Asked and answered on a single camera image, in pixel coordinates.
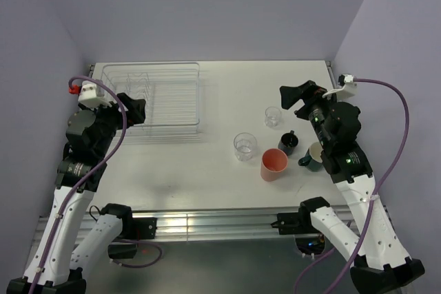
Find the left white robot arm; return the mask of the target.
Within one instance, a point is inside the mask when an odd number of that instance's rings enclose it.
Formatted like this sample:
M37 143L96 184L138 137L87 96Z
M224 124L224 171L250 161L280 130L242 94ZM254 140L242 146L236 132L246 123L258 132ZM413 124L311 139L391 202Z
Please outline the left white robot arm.
M116 132L145 121L145 100L125 93L118 98L122 107L106 101L96 108L82 105L69 118L50 217L34 258L22 277L10 281L7 293L84 293L93 266L112 241L134 237L131 208L107 204L85 239L76 243Z

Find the pink plastic cup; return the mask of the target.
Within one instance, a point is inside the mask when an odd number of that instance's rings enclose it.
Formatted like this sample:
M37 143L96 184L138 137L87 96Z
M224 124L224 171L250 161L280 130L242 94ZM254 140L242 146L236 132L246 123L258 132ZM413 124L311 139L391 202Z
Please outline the pink plastic cup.
M281 149L268 149L262 155L260 176L266 182L275 181L281 177L287 165L288 157Z

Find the large clear faceted glass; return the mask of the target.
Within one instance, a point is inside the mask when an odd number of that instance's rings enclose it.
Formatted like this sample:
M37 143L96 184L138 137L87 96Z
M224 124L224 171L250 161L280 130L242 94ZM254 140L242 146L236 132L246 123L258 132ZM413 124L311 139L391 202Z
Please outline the large clear faceted glass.
M251 160L257 151L257 140L253 134L242 132L234 138L234 154L236 158L245 162Z

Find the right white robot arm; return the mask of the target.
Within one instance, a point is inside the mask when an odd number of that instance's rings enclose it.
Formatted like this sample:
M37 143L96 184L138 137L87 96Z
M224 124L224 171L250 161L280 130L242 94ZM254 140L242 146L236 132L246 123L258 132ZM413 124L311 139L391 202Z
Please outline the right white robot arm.
M379 180L356 141L361 123L358 107L345 102L361 80L346 74L340 88L326 90L313 81L297 87L280 87L281 107L304 105L294 113L311 123L322 148L323 167L342 194L359 230L354 233L322 197L301 203L298 223L307 232L323 234L346 264L326 289L331 293L349 273L359 293L387 293L412 283L425 273L423 263L410 256L391 224L379 196L388 177Z

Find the small clear glass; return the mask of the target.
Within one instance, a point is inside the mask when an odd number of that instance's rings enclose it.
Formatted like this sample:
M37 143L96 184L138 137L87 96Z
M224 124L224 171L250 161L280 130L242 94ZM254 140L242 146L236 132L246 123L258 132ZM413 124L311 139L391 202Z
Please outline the small clear glass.
M268 127L276 127L280 124L282 113L277 107L268 107L265 110L265 125Z

